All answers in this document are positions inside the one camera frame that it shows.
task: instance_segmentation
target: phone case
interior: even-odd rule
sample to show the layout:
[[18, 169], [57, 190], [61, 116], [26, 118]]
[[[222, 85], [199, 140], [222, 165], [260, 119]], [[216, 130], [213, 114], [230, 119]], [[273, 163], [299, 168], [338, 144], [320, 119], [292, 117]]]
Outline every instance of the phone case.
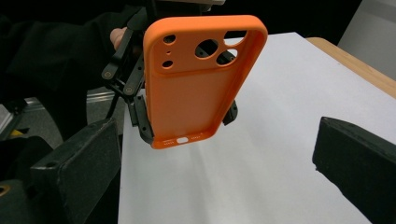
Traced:
[[[244, 36], [229, 45], [229, 34]], [[171, 17], [152, 23], [143, 40], [151, 146], [174, 147], [214, 135], [267, 36], [264, 24], [250, 15]]]

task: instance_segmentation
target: black sleeve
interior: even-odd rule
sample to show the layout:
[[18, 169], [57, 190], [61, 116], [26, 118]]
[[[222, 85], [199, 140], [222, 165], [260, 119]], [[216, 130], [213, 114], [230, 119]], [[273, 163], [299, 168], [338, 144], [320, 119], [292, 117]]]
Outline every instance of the black sleeve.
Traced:
[[138, 7], [104, 13], [76, 25], [61, 22], [12, 23], [0, 14], [0, 78], [20, 80], [40, 90], [99, 87], [114, 54], [110, 32], [126, 26]]

